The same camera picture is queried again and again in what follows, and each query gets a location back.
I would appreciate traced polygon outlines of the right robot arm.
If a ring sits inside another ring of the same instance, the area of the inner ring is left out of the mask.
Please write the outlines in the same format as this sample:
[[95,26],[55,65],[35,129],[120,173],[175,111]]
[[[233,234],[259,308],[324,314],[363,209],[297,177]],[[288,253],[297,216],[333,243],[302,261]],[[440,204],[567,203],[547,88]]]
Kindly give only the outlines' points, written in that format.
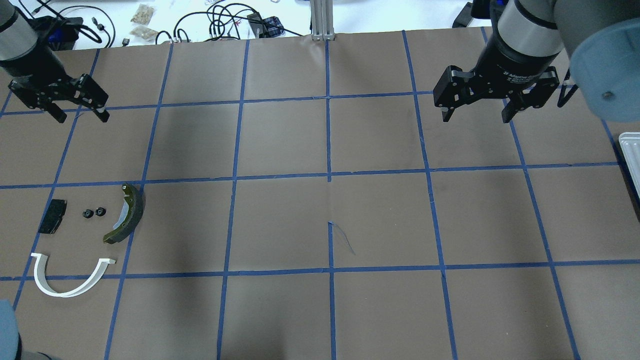
[[582,92],[595,116],[639,120],[639,2],[637,0],[483,0],[492,33],[483,50],[464,47],[458,29],[427,30],[418,53],[410,34],[341,34],[217,39],[103,50],[125,63],[106,72],[117,81],[108,107],[129,109],[235,104],[242,101],[377,100],[432,96],[444,122],[481,100],[504,100],[502,120],[539,109],[561,90],[554,59],[566,51],[570,92]]

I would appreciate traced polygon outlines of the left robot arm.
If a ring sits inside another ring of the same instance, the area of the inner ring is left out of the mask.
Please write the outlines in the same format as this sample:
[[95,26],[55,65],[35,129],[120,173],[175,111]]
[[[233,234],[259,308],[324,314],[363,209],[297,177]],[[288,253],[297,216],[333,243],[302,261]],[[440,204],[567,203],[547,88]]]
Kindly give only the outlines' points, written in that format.
[[58,123],[67,119],[57,101],[90,109],[103,123],[109,96],[88,73],[71,77],[50,47],[54,25],[37,30],[32,21],[8,0],[1,2],[0,64],[11,81],[9,91],[28,109],[50,114]]

